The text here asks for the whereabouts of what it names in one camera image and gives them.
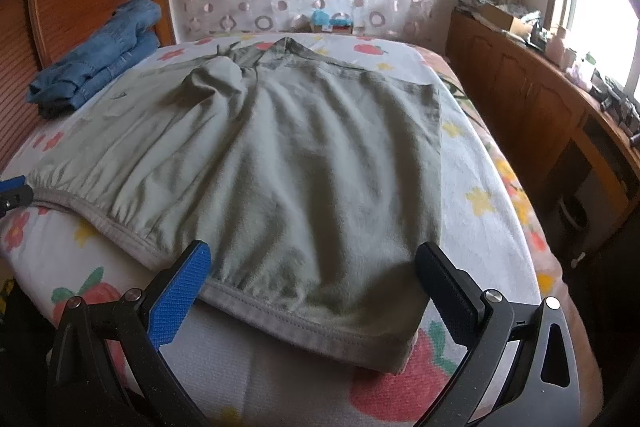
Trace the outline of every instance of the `folded clothes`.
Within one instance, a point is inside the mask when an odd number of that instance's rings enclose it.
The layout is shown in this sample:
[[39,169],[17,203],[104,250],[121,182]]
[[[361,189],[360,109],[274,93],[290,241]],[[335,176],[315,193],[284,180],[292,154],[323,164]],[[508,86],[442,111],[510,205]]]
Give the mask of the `folded clothes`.
[[86,42],[36,75],[28,88],[27,102],[37,103],[43,118],[78,109],[158,48],[158,38],[149,28],[160,15],[160,7],[150,0],[121,4]]

